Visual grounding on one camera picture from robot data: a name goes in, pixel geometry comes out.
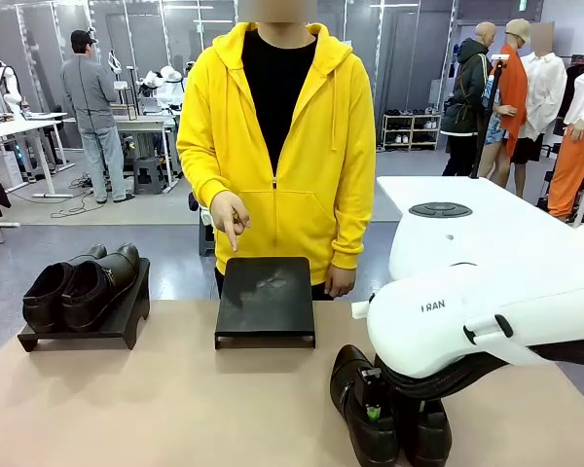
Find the person's left hand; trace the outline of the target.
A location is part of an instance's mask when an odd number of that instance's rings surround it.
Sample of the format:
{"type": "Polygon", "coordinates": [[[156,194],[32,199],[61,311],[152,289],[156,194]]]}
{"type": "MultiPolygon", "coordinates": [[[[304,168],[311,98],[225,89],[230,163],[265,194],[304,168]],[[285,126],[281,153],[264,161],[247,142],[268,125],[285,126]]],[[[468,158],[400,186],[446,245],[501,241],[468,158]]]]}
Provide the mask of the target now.
{"type": "Polygon", "coordinates": [[[331,266],[328,269],[324,293],[333,299],[351,292],[356,282],[356,269],[342,269],[331,266]]]}

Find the person's right hand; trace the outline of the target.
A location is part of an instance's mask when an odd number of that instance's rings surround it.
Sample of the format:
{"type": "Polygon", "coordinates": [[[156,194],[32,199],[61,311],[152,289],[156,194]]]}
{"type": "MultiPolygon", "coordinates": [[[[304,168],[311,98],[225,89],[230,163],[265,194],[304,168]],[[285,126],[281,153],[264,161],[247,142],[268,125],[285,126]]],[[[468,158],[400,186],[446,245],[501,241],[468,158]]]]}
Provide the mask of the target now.
{"type": "Polygon", "coordinates": [[[237,252],[238,238],[250,227],[248,210],[240,197],[231,191],[217,194],[209,207],[215,228],[223,232],[234,252],[237,252]]]}

